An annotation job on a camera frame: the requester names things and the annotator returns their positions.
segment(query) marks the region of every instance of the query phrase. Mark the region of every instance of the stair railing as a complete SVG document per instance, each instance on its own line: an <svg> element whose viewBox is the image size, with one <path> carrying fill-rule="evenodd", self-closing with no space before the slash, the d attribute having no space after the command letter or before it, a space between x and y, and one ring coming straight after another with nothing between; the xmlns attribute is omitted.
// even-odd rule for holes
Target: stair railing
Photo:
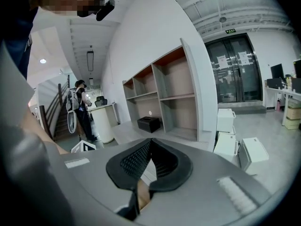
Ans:
<svg viewBox="0 0 301 226"><path fill-rule="evenodd" d="M44 130L49 135L51 139L53 139L51 132L50 132L50 125L53 119L53 116L55 114L55 111L60 105L62 108L63 106L63 94L70 88L70 76L68 75L67 82L62 86L61 84L58 84L58 93L53 98L53 100L50 103L50 106L45 111L45 107L43 105L40 105L40 114L41 114L41 121L43 123Z"/></svg>

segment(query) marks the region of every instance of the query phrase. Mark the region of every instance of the glass door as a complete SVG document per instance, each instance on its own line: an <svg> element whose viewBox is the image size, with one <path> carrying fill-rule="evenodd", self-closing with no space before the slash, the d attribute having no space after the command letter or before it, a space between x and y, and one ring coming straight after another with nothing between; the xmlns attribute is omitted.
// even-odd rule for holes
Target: glass door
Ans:
<svg viewBox="0 0 301 226"><path fill-rule="evenodd" d="M261 80L253 49L246 35L206 44L219 103L261 100Z"/></svg>

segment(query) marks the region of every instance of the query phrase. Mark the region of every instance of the empty shelving unit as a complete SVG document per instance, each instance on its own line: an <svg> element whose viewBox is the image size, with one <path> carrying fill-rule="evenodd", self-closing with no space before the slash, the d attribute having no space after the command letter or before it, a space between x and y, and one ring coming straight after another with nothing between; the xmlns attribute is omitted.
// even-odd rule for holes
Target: empty shelving unit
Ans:
<svg viewBox="0 0 301 226"><path fill-rule="evenodd" d="M182 46L148 65L124 86L132 121L157 117L165 133L200 140L197 68L189 46Z"/></svg>

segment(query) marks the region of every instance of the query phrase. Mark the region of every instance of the black pants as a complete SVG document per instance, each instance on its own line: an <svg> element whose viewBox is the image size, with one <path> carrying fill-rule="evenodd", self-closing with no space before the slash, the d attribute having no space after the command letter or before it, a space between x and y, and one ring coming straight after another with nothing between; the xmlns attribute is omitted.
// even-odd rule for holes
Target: black pants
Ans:
<svg viewBox="0 0 301 226"><path fill-rule="evenodd" d="M77 118L79 120L81 127L83 128L83 130L86 134L86 138L88 140L94 140L94 136L92 135L92 129L91 129L88 112L86 110L80 111L79 109L77 109L77 110L75 110L75 113L77 115Z"/></svg>

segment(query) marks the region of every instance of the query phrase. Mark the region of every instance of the paper notice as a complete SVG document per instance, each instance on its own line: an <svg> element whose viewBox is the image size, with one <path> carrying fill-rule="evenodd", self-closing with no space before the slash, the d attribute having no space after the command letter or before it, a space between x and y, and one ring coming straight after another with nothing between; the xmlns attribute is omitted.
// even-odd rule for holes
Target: paper notice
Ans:
<svg viewBox="0 0 301 226"><path fill-rule="evenodd" d="M228 68L228 62L225 55L217 57L217 61L220 65L220 69Z"/></svg>
<svg viewBox="0 0 301 226"><path fill-rule="evenodd" d="M240 53L238 53L238 55L240 58L241 65L249 65L250 64L248 54L246 52L240 52Z"/></svg>

